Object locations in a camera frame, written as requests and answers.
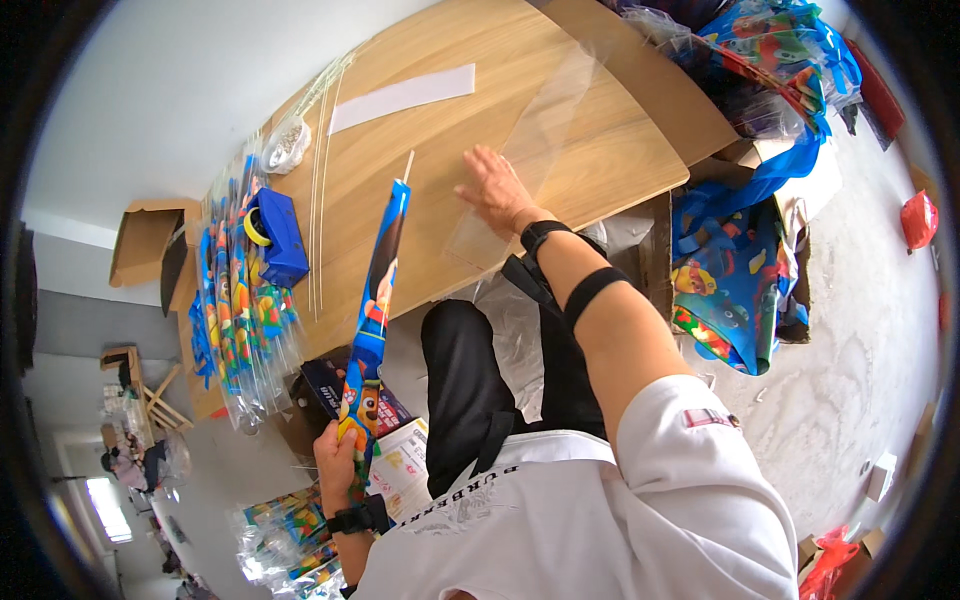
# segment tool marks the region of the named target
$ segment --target light wood tabletop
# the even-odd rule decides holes
[[[411,149],[417,155],[408,181],[412,193],[391,318],[499,266],[502,257],[476,266],[444,252],[467,209],[453,193],[454,185],[468,179],[462,153],[474,144],[502,149],[521,113],[575,48],[567,33],[524,0],[446,0],[361,47],[342,79],[339,104],[385,85],[470,63],[476,64],[475,91],[330,136],[322,231],[319,217],[316,222],[323,244],[323,309],[316,322],[308,310],[307,279],[294,288],[307,334],[306,358],[352,339],[380,218]],[[332,97],[331,91],[324,129]],[[296,100],[281,107],[268,126],[275,126]],[[300,166],[289,175],[271,177],[271,186],[294,201],[304,244],[309,238],[320,108],[318,102],[303,117],[314,130],[314,141]],[[536,202],[578,229],[688,177],[653,121],[606,69],[598,68]]]

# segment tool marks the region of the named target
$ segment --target person's right hand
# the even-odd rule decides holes
[[[337,440],[337,425],[337,420],[332,420],[313,442],[313,454],[320,472],[320,496],[327,518],[349,508],[347,493],[353,483],[353,444],[357,432],[348,429],[344,438]]]
[[[473,204],[494,231],[520,234],[534,221],[554,219],[548,210],[534,204],[503,156],[477,145],[464,152],[464,163],[473,175],[474,185],[460,184],[453,191]]]

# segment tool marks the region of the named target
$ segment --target tape roll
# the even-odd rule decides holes
[[[259,206],[254,206],[251,211],[247,213],[247,216],[243,219],[243,229],[247,233],[247,237],[257,246],[270,246],[273,242],[270,241],[269,237],[256,230],[256,224],[252,219],[253,214],[259,209]]]

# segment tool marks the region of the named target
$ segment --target concrete floor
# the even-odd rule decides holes
[[[866,461],[883,451],[904,460],[924,405],[935,400],[939,368],[936,273],[930,249],[907,255],[899,211],[913,185],[896,147],[883,153],[862,122],[851,137],[833,123],[842,190],[810,228],[811,337],[782,347],[770,371],[744,375],[705,361],[682,340],[700,373],[716,375],[716,393],[743,422],[760,468],[786,500],[798,538],[848,522],[882,522],[904,487],[881,505],[864,496]],[[529,306],[513,305],[511,311]],[[384,380],[415,415],[426,415],[426,368],[420,321],[427,306],[391,321]],[[492,319],[504,348],[509,315]],[[501,362],[515,390],[536,395],[536,377]],[[756,402],[764,390],[763,401]],[[221,597],[267,598],[236,566],[228,513],[309,485],[312,472],[291,468],[293,454],[274,431],[255,438],[226,420],[203,420],[187,433],[193,474],[180,502],[159,499],[156,513],[173,515],[190,538],[178,553]]]

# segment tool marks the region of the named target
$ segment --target red plastic bag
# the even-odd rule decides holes
[[[929,244],[937,232],[939,221],[937,207],[926,196],[926,190],[906,201],[900,210],[900,224],[906,236],[908,252]]]
[[[858,543],[846,543],[846,525],[837,527],[817,540],[824,554],[800,584],[800,600],[833,600],[833,585],[840,577],[840,566],[856,556]]]

